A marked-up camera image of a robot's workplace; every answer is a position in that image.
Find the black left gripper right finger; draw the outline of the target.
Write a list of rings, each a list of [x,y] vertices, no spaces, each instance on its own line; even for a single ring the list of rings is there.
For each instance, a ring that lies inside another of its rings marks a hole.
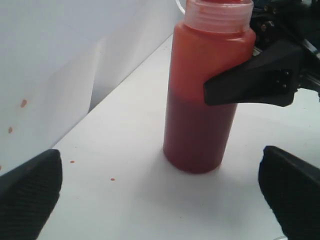
[[[266,146],[258,184],[289,240],[320,238],[320,170],[276,146]]]

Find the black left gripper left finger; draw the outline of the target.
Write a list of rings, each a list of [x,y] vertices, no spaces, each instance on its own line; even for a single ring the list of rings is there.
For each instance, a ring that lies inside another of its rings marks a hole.
[[[50,217],[63,182],[61,154],[48,149],[0,177],[0,238],[35,240]]]

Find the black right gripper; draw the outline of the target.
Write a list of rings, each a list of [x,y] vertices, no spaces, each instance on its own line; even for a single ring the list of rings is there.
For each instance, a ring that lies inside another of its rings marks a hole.
[[[255,0],[250,27],[258,55],[204,83],[208,106],[286,107],[298,89],[320,91],[318,0]]]

